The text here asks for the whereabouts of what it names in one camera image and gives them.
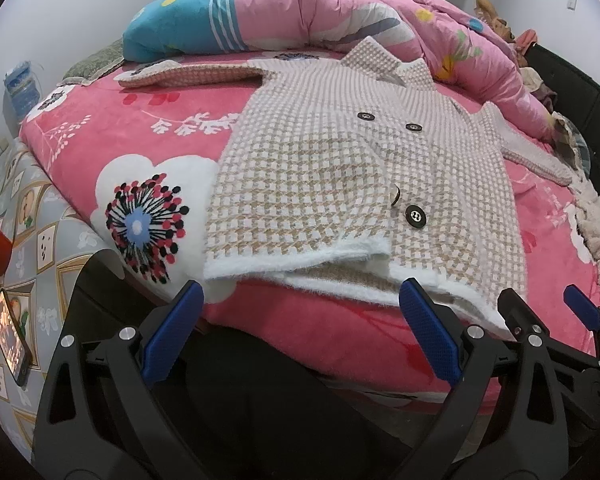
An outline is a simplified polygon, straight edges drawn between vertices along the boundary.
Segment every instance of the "yellow dot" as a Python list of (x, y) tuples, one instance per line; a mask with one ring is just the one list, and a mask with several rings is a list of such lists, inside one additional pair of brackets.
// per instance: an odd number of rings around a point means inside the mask
[(176, 1), (176, 0), (164, 0), (162, 2), (162, 6), (166, 7), (167, 5), (171, 5), (174, 1)]
[(433, 12), (427, 9), (419, 8), (418, 10), (416, 10), (416, 17), (421, 22), (430, 22), (431, 20), (433, 20)]

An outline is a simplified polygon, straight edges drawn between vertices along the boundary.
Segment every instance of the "phone screen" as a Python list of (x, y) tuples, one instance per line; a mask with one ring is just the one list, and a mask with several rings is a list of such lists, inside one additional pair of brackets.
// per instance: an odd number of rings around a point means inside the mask
[(0, 348), (7, 366), (18, 382), (27, 361), (27, 347), (13, 323), (5, 292), (0, 291)]

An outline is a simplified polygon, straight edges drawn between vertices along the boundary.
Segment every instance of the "beige knitted cardigan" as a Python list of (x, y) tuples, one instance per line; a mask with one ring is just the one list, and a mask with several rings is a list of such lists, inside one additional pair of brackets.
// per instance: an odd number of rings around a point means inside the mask
[[(510, 130), (495, 105), (467, 113), (436, 91), (422, 60), (403, 63), (371, 38), (340, 61), (167, 60), (117, 79), (183, 86), (255, 75), (263, 84), (209, 199), (205, 278), (257, 275), (397, 305), (413, 276), (461, 316), (508, 333), (496, 300), (507, 287), (524, 297), (526, 270), (502, 155), (565, 185), (560, 162)], [(407, 222), (410, 205), (426, 214), (423, 228)]]

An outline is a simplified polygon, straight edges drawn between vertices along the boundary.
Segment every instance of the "headboard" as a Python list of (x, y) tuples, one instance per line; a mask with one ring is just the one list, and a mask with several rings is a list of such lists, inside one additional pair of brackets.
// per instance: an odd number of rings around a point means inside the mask
[(600, 85), (571, 63), (537, 43), (525, 54), (545, 84), (558, 93), (555, 110), (570, 118), (591, 152), (590, 179), (600, 193)]

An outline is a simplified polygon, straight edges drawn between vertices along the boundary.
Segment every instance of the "black pants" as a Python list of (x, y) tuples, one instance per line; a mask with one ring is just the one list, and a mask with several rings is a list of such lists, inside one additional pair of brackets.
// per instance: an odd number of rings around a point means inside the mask
[(216, 478), (380, 480), (409, 451), (297, 362), (237, 330), (196, 341), (186, 382), (192, 449)]

